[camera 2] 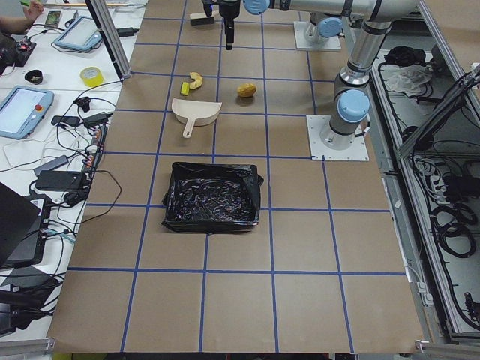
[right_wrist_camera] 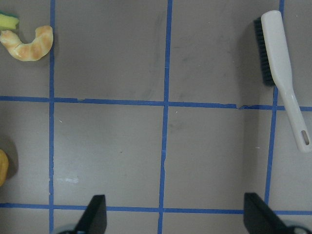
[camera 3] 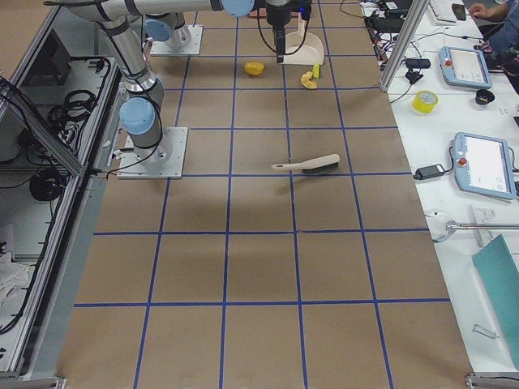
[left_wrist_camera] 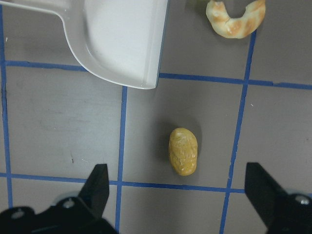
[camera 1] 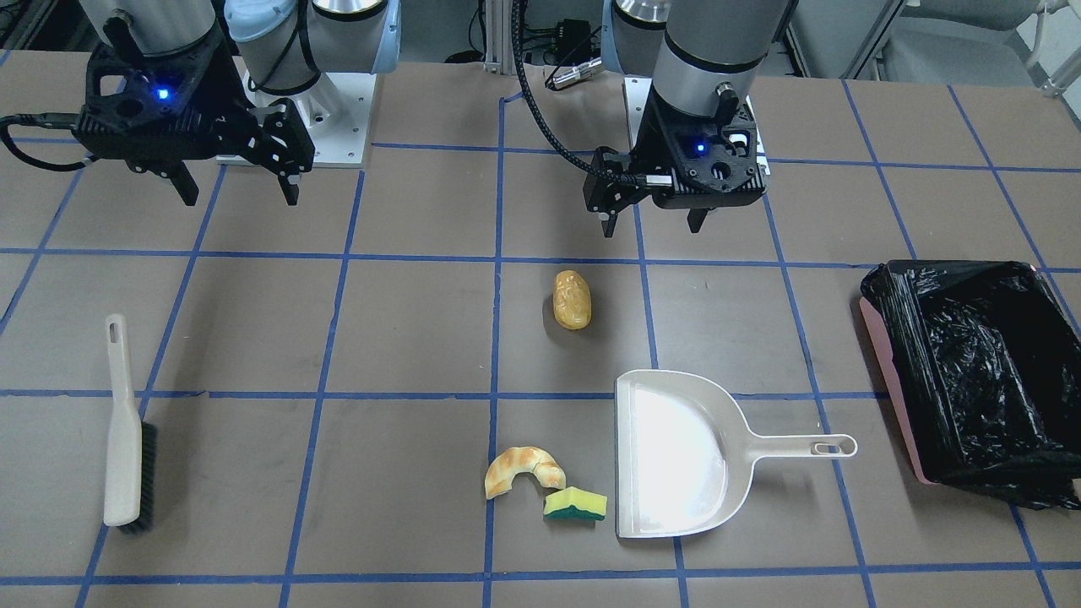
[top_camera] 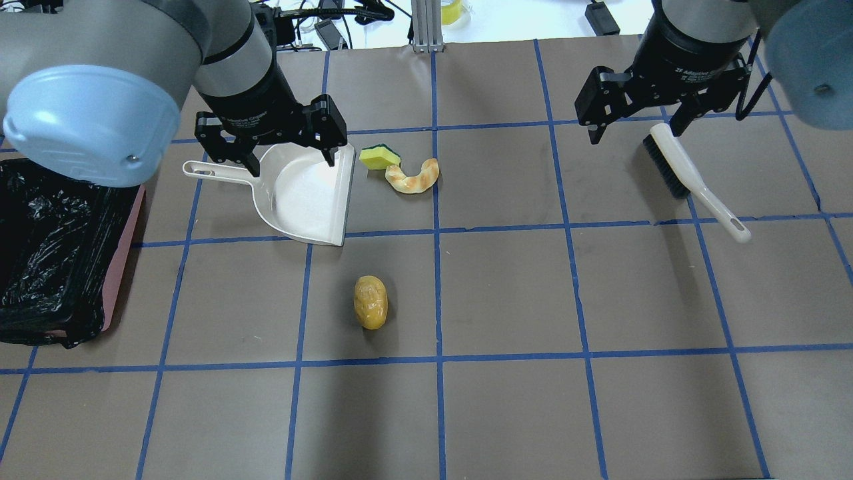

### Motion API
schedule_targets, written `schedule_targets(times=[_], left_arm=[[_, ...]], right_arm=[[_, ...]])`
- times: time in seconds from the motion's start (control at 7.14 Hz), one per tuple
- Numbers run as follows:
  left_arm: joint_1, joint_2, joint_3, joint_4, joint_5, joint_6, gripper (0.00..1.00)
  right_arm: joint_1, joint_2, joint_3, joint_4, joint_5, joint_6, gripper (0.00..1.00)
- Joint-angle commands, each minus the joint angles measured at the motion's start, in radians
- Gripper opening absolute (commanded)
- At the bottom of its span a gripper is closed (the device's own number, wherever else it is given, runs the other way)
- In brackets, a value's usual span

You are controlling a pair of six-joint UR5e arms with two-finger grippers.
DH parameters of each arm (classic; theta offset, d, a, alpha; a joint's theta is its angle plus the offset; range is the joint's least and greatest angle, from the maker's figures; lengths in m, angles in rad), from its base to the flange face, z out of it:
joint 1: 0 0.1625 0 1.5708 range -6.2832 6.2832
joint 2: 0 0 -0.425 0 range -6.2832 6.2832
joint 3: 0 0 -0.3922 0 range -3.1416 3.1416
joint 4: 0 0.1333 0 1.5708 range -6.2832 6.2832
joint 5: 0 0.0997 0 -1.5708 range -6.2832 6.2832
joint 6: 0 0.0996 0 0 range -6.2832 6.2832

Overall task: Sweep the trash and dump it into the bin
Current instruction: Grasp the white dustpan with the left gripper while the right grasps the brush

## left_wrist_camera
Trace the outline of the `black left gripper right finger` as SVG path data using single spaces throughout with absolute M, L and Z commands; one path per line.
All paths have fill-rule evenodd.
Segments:
M 245 195 L 268 231 L 292 231 L 292 196 L 257 162 L 246 165 Z

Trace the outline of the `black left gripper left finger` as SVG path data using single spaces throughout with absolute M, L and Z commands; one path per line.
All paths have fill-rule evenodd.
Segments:
M 101 218 L 109 197 L 109 177 L 107 164 L 94 166 L 78 197 L 96 218 Z

